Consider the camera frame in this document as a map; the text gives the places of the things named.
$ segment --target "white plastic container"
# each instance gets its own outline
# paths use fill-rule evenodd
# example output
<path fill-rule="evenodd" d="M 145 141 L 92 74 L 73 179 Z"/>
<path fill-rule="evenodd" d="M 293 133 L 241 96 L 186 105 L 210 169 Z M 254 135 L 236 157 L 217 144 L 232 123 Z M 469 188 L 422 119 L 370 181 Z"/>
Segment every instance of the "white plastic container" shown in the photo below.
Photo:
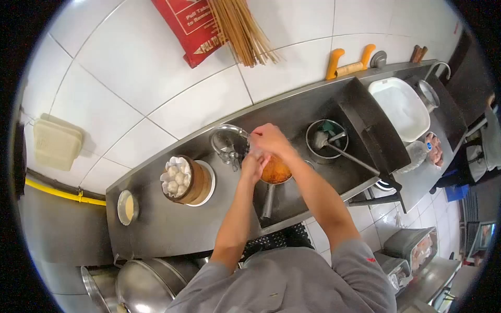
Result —
<path fill-rule="evenodd" d="M 413 142 L 430 128 L 430 115 L 423 101 L 409 84 L 396 77 L 369 85 L 369 93 L 405 142 Z"/>
<path fill-rule="evenodd" d="M 33 125 L 38 164 L 69 171 L 82 148 L 82 133 L 44 119 Z"/>

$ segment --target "white tray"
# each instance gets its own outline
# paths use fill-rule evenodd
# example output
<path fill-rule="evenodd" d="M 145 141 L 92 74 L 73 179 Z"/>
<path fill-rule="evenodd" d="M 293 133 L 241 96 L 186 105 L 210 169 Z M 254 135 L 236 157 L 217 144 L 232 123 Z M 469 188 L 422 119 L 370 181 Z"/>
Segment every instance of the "white tray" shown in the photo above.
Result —
<path fill-rule="evenodd" d="M 368 91 L 402 141 L 413 142 L 430 128 L 430 115 L 426 106 L 405 81 L 396 77 L 383 79 L 371 83 Z"/>

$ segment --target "gray shirt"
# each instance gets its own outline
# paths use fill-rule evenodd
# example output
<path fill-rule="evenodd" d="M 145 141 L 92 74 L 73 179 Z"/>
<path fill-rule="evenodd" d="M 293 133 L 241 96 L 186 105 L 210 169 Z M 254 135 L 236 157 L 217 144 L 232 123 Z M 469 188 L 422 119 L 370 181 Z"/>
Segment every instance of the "gray shirt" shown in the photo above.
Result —
<path fill-rule="evenodd" d="M 392 286 L 369 246 L 348 240 L 332 252 L 279 248 L 249 258 L 231 273 L 204 265 L 166 312 L 396 312 Z"/>

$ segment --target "orange knife handle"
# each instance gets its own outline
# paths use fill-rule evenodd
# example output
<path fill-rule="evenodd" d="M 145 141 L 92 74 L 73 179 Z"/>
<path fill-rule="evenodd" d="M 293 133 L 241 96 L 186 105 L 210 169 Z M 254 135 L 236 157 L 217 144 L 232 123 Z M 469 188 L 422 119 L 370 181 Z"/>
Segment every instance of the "orange knife handle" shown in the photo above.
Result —
<path fill-rule="evenodd" d="M 364 53 L 362 54 L 362 64 L 364 65 L 363 70 L 367 69 L 367 64 L 369 63 L 369 59 L 371 57 L 371 53 L 376 49 L 376 45 L 368 44 L 365 46 Z"/>
<path fill-rule="evenodd" d="M 334 49 L 331 52 L 331 58 L 329 61 L 329 66 L 327 67 L 327 74 L 325 75 L 325 79 L 333 79 L 336 78 L 336 70 L 338 68 L 339 58 L 344 54 L 344 49 Z"/>

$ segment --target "pot handle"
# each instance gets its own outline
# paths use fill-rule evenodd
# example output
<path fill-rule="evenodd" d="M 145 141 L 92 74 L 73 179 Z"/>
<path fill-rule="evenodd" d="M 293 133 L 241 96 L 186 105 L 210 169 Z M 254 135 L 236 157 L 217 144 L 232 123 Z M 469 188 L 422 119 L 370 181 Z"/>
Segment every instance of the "pot handle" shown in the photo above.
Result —
<path fill-rule="evenodd" d="M 266 191 L 265 204 L 263 206 L 263 212 L 261 214 L 261 219 L 271 217 L 274 193 L 275 193 L 275 185 L 268 184 L 268 190 Z"/>

